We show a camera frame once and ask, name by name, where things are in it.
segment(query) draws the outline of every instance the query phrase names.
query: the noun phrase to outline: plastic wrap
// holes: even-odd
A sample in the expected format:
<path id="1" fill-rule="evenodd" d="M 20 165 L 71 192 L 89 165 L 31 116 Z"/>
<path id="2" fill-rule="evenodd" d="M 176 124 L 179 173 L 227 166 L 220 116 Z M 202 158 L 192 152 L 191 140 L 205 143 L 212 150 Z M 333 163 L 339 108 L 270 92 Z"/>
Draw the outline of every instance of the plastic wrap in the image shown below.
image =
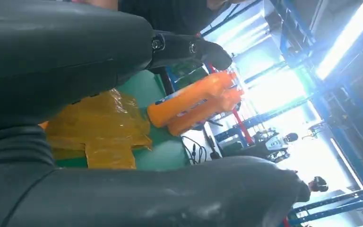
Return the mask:
<path id="1" fill-rule="evenodd" d="M 89 168 L 136 168 L 132 149 L 151 147 L 150 123 L 134 98 L 116 89 L 66 107 L 46 129 L 54 157 L 80 157 Z"/>

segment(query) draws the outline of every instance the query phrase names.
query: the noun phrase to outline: orange bottle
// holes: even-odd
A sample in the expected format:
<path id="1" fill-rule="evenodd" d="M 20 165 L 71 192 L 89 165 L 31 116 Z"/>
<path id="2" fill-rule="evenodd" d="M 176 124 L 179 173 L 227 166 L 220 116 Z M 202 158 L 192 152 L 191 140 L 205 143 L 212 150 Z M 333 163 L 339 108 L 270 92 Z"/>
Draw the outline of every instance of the orange bottle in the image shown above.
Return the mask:
<path id="1" fill-rule="evenodd" d="M 232 111 L 241 101 L 243 91 L 230 89 L 225 91 L 220 97 L 211 98 L 204 104 L 192 109 L 183 116 L 174 118 L 168 124 L 169 132 L 173 136 L 178 136 L 194 127 L 198 123 L 203 123 L 214 114 Z"/>
<path id="2" fill-rule="evenodd" d="M 226 71 L 211 74 L 182 90 L 150 105 L 147 109 L 149 119 L 158 128 L 185 114 L 203 100 L 219 97 L 233 85 L 236 74 Z"/>

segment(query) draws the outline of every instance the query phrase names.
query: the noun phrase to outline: black cable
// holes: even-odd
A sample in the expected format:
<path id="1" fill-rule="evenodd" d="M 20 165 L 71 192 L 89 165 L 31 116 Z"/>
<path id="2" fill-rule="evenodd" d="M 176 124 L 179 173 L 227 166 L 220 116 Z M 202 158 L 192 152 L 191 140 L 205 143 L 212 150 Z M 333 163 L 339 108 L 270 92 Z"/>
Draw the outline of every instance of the black cable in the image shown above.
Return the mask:
<path id="1" fill-rule="evenodd" d="M 187 136 L 182 136 L 181 139 L 183 140 L 184 138 L 192 141 L 194 144 L 196 144 L 198 147 L 199 147 L 199 151 L 198 151 L 198 161 L 195 160 L 195 155 L 193 155 L 193 153 L 187 148 L 187 146 L 184 144 L 183 142 L 183 146 L 184 148 L 187 150 L 188 154 L 189 154 L 189 160 L 193 162 L 194 165 L 197 165 L 197 164 L 200 164 L 201 161 L 202 161 L 202 156 L 203 156 L 203 153 L 205 153 L 205 158 L 204 158 L 204 162 L 207 161 L 207 149 L 203 146 L 201 146 L 199 143 L 197 143 L 195 140 L 187 137 Z"/>

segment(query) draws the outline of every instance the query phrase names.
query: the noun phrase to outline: electrical wire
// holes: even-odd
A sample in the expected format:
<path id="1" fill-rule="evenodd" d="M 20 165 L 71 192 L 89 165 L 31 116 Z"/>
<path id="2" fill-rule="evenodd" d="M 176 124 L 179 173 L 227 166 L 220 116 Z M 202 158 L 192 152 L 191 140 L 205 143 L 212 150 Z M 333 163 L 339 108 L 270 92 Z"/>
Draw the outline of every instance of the electrical wire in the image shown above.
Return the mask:
<path id="1" fill-rule="evenodd" d="M 203 162 L 206 162 L 207 161 L 207 157 L 208 157 L 208 153 L 207 153 L 207 149 L 203 146 L 201 146 L 199 143 L 197 143 L 195 140 L 187 137 L 187 136 L 182 136 L 181 139 L 183 140 L 184 138 L 190 140 L 191 142 L 193 142 L 195 145 L 197 145 L 199 147 L 198 149 L 198 161 L 195 159 L 196 157 L 196 153 L 195 153 L 195 150 L 193 150 L 193 152 L 191 152 L 188 147 L 184 144 L 184 141 L 183 141 L 183 146 L 184 148 L 186 149 L 187 153 L 189 154 L 189 160 L 193 163 L 193 165 L 197 165 L 197 164 L 200 164 L 201 161 L 202 161 L 202 157 L 203 157 L 203 153 L 205 153 L 205 156 L 204 156 L 204 160 Z"/>

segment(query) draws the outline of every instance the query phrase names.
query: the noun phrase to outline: green mat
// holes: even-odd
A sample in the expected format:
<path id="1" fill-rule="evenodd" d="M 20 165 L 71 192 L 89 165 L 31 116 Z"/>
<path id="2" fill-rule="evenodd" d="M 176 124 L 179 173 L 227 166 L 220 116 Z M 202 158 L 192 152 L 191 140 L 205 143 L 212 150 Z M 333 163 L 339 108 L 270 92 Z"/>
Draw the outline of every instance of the green mat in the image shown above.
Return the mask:
<path id="1" fill-rule="evenodd" d="M 118 90 L 132 95 L 137 100 L 141 113 L 146 115 L 147 107 L 165 97 L 165 91 L 159 76 L 149 71 L 142 71 L 133 76 Z M 134 150 L 137 169 L 140 170 L 170 170 L 189 165 L 180 137 L 170 135 L 166 129 L 151 126 L 149 137 L 153 141 L 153 150 Z M 85 158 L 74 158 L 57 161 L 61 167 L 87 167 Z"/>

